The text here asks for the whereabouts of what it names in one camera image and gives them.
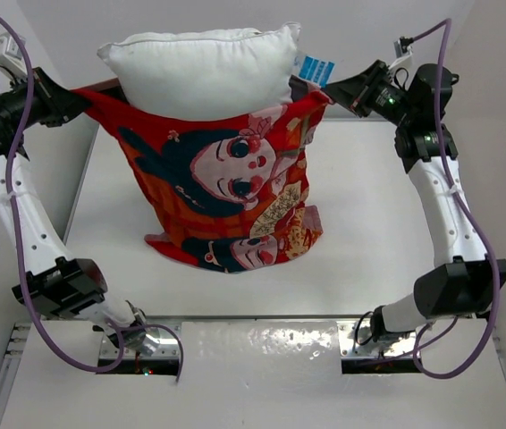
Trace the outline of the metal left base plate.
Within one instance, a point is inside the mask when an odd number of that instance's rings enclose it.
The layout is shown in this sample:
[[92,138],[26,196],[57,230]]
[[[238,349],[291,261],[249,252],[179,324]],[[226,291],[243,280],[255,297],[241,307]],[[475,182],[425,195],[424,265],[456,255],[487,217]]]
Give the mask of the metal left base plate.
[[[136,339],[136,335],[142,339],[141,352],[139,358],[149,359],[168,359],[168,358],[179,358],[180,357],[180,345],[176,340],[177,337],[181,337],[181,320],[176,319],[157,319],[149,318],[148,324],[160,324],[166,326],[168,329],[173,331],[175,335],[172,335],[165,328],[145,328],[146,333],[129,333],[124,334],[124,339],[128,339],[128,335],[133,336]],[[100,343],[99,357],[114,359],[117,358],[119,349],[107,338],[103,333],[102,340]],[[136,357],[137,350],[126,347],[124,351],[124,359],[134,359]]]

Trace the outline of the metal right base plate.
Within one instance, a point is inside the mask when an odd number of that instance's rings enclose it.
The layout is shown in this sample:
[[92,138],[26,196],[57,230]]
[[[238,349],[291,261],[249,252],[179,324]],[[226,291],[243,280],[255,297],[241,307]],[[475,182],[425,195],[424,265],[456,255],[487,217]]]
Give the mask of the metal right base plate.
[[370,320],[365,318],[355,335],[359,319],[348,318],[337,322],[338,341],[342,359],[352,361],[363,359],[392,358],[412,351],[416,332],[389,334],[374,341],[371,337]]

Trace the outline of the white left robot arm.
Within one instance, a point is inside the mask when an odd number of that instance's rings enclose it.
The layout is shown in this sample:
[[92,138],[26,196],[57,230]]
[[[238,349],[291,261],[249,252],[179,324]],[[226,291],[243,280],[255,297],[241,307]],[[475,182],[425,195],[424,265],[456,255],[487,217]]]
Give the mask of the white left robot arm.
[[0,92],[0,218],[13,234],[10,200],[16,199],[24,273],[33,307],[47,318],[89,320],[111,340],[116,338],[112,326],[117,324],[126,331],[126,346],[140,349],[144,338],[142,312],[110,295],[96,263],[74,257],[63,244],[32,183],[24,147],[18,146],[13,162],[7,162],[28,102],[27,86],[25,81],[16,81],[10,91]]

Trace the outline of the white pillow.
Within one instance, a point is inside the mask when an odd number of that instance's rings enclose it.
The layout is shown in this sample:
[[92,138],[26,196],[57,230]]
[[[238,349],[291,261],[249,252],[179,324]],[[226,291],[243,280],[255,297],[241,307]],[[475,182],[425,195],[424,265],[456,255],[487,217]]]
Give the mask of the white pillow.
[[288,22],[266,32],[145,32],[107,43],[97,55],[140,111],[213,121],[290,102],[300,30]]

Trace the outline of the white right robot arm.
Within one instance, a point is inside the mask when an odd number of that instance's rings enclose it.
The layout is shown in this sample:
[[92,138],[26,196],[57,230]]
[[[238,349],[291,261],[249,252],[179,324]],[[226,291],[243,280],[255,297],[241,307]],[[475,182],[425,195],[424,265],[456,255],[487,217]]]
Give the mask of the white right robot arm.
[[506,282],[506,260],[492,259],[462,196],[458,149],[441,119],[460,80],[435,63],[421,65],[408,88],[382,61],[324,92],[358,117],[371,113],[396,127],[394,147],[414,185],[434,246],[434,269],[407,297],[375,309],[373,341],[408,334],[446,316],[490,313]]

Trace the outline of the aluminium frame rail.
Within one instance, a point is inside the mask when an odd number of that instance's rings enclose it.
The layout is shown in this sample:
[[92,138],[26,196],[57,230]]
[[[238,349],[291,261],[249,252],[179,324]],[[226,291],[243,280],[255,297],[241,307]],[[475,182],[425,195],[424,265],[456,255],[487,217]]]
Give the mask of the aluminium frame rail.
[[13,325],[0,367],[0,425],[21,363],[21,357],[30,332],[29,322]]

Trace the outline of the red cartoon print pillowcase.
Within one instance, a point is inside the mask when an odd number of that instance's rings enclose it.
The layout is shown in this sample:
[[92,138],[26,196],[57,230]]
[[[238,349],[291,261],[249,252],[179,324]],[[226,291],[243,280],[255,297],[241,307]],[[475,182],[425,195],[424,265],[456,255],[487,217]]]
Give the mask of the red cartoon print pillowcase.
[[284,72],[231,59],[141,81],[77,88],[88,115],[123,151],[163,232],[146,243],[171,259],[221,273],[278,265],[322,235],[307,202],[307,146],[327,97]]

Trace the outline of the metal base plate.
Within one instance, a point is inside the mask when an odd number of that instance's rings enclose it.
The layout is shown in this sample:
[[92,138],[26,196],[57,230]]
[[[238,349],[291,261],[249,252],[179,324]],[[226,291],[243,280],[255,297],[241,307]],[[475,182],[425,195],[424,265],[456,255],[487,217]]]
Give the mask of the metal base plate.
[[[166,326],[168,329],[173,331],[175,335],[172,335],[165,328],[145,328],[146,333],[129,333],[124,334],[124,339],[128,339],[128,335],[133,336],[136,339],[136,335],[142,339],[141,352],[139,358],[149,359],[168,359],[168,358],[179,358],[180,357],[180,345],[176,340],[177,337],[181,337],[181,320],[176,319],[157,319],[149,318],[148,324],[160,324]],[[99,357],[114,359],[117,358],[119,349],[107,338],[103,333],[102,340],[100,343]],[[134,359],[136,357],[137,350],[126,347],[124,351],[124,359]]]
[[338,341],[342,359],[352,361],[363,359],[392,358],[412,351],[416,332],[389,334],[374,341],[371,337],[370,320],[365,318],[355,335],[359,319],[348,318],[337,322]]

